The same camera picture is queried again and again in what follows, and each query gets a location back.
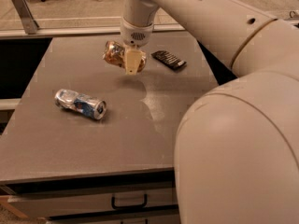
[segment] gray tabletop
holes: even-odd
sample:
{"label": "gray tabletop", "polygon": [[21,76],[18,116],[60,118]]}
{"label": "gray tabletop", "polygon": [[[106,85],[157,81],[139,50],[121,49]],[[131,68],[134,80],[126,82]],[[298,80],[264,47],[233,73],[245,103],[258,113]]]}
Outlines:
{"label": "gray tabletop", "polygon": [[[54,38],[0,138],[0,184],[152,172],[173,168],[178,125],[188,107],[217,86],[186,32],[153,34],[137,76],[102,60],[119,35]],[[165,49],[187,61],[175,73],[149,56]],[[100,121],[54,104],[64,88],[107,102]]]}

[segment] soda can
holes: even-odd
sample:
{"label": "soda can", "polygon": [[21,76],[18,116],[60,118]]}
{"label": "soda can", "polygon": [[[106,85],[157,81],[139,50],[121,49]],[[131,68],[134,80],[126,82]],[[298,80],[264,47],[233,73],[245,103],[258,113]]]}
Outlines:
{"label": "soda can", "polygon": [[66,89],[60,89],[56,92],[55,104],[61,108],[77,111],[92,119],[101,119],[107,111],[105,101]]}
{"label": "soda can", "polygon": [[[105,51],[103,54],[103,59],[110,64],[119,66],[120,68],[125,69],[124,62],[124,52],[126,48],[123,47],[120,43],[116,41],[107,41],[105,44]],[[141,51],[142,59],[140,65],[138,66],[137,72],[141,72],[147,63],[147,54],[144,51]]]}

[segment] drawer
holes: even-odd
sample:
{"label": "drawer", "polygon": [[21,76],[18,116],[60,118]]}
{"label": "drawer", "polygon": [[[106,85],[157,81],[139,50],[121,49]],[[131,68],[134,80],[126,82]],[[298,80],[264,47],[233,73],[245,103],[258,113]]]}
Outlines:
{"label": "drawer", "polygon": [[180,224],[179,214],[157,217],[129,218],[110,221],[96,221],[94,218],[81,220],[55,220],[47,221],[46,224]]}
{"label": "drawer", "polygon": [[176,190],[148,189],[79,196],[26,194],[8,202],[28,217],[57,217],[177,204]]}

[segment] metal frame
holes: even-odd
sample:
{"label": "metal frame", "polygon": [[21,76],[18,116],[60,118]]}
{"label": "metal frame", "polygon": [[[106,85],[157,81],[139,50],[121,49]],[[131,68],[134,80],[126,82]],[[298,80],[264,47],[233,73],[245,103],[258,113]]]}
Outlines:
{"label": "metal frame", "polygon": [[[153,32],[174,32],[185,31],[179,24],[154,25]],[[112,27],[94,27],[94,28],[62,28],[62,29],[38,29],[35,34],[26,34],[23,30],[0,31],[0,40],[26,39],[26,38],[47,38],[47,37],[65,37],[80,35],[111,35],[119,34],[119,26]]]}
{"label": "metal frame", "polygon": [[34,20],[25,0],[11,0],[21,18],[22,26],[26,34],[36,34],[38,24]]}
{"label": "metal frame", "polygon": [[14,110],[21,99],[0,99],[0,111]]}

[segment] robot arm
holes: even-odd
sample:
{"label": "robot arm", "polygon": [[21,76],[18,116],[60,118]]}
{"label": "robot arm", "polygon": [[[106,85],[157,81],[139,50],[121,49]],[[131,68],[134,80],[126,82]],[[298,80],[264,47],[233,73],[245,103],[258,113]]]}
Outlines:
{"label": "robot arm", "polygon": [[299,30],[236,0],[125,1],[132,49],[148,42],[158,6],[240,77],[197,100],[178,127],[181,222],[298,223]]}
{"label": "robot arm", "polygon": [[[237,0],[125,0],[121,36],[126,45],[138,49],[148,43],[158,7],[238,77],[272,64],[269,53],[297,52],[298,33],[287,22]],[[261,43],[261,32],[263,48],[254,48],[252,44]]]}

